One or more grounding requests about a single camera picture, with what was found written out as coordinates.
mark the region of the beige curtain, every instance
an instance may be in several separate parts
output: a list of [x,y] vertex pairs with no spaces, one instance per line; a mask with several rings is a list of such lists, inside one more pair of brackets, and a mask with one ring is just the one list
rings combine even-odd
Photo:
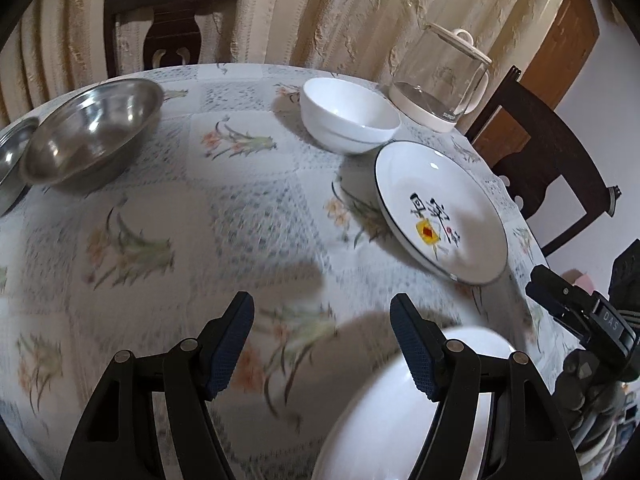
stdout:
[[[203,36],[200,62],[293,64],[389,82],[424,24],[437,22],[466,28],[494,60],[487,98],[512,64],[523,70],[528,66],[561,1],[212,2],[196,17]],[[32,2],[0,52],[0,126],[71,89],[106,78],[103,3]],[[142,44],[151,18],[150,9],[121,17],[121,73],[142,69]],[[465,118],[467,124],[471,118]]]

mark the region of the brown wooden door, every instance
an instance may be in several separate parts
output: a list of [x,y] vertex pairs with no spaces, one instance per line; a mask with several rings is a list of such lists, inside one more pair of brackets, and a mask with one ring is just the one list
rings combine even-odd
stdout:
[[[555,109],[582,69],[599,35],[590,0],[563,0],[520,83]],[[493,167],[504,156],[519,152],[528,140],[522,127],[500,110],[482,131],[474,148]]]

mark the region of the kettle lid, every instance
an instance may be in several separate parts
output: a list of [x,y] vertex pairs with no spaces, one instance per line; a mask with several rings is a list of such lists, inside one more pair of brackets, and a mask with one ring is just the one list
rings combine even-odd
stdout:
[[[455,31],[451,32],[450,30],[447,30],[446,28],[441,27],[437,23],[427,23],[426,30],[429,30],[429,29],[435,32],[444,41],[446,41],[453,47],[457,48],[458,50],[461,50],[465,54],[468,54],[469,56],[473,57],[474,59],[477,59],[478,61],[481,61],[486,65],[491,64],[491,58],[489,58],[487,54],[485,54],[484,52],[481,52],[476,47],[474,47],[473,37],[466,30],[456,29]],[[455,32],[465,33],[468,36],[470,41],[467,41],[461,36],[458,36],[457,34],[455,34]]]

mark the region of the plate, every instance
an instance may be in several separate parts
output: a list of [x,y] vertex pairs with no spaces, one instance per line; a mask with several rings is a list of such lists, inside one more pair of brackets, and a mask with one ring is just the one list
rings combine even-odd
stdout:
[[442,153],[399,140],[376,157],[380,209],[418,262],[467,285],[495,281],[507,264],[498,212],[473,178]]
[[[478,354],[506,358],[507,340],[486,328],[444,331]],[[491,394],[480,394],[462,480],[476,480],[486,439]],[[415,387],[399,355],[365,384],[334,424],[316,461],[312,480],[408,478],[418,458],[437,404]]]

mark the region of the glass kettle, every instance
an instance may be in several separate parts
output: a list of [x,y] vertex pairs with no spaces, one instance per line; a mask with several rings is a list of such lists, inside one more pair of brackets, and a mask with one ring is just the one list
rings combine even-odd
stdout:
[[429,23],[400,63],[389,98],[417,123],[449,132],[478,106],[489,83],[490,64],[466,30]]

